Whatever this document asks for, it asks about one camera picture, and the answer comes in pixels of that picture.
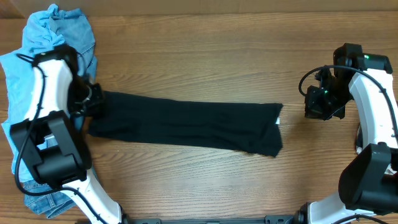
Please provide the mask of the black t-shirt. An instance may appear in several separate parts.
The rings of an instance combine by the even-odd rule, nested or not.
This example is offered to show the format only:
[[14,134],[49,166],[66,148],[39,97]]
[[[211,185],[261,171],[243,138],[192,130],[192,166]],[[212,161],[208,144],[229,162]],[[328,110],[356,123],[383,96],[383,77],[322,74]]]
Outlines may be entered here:
[[275,157],[282,149],[280,103],[175,101],[107,91],[103,115],[91,120],[94,137],[212,147]]

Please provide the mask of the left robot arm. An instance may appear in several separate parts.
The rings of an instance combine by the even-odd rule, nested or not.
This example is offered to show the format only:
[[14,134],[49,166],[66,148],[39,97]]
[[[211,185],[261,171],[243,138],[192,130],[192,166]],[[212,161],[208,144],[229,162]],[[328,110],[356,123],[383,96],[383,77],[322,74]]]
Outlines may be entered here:
[[17,54],[34,72],[32,102],[21,122],[11,126],[18,150],[15,182],[21,162],[34,180],[50,188],[44,195],[61,192],[70,197],[91,223],[127,223],[127,216],[98,182],[92,171],[90,150],[73,120],[98,116],[104,106],[99,84],[78,75],[79,53],[62,44],[34,57]]

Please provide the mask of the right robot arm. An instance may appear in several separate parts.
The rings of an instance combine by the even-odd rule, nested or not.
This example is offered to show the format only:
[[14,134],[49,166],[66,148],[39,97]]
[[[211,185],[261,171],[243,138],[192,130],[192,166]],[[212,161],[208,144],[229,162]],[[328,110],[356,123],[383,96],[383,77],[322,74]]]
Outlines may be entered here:
[[337,192],[303,205],[293,223],[376,222],[377,215],[397,212],[397,102],[389,58],[345,43],[334,51],[332,65],[308,74],[320,84],[301,92],[305,117],[342,119],[346,104],[354,100],[361,152],[341,173]]

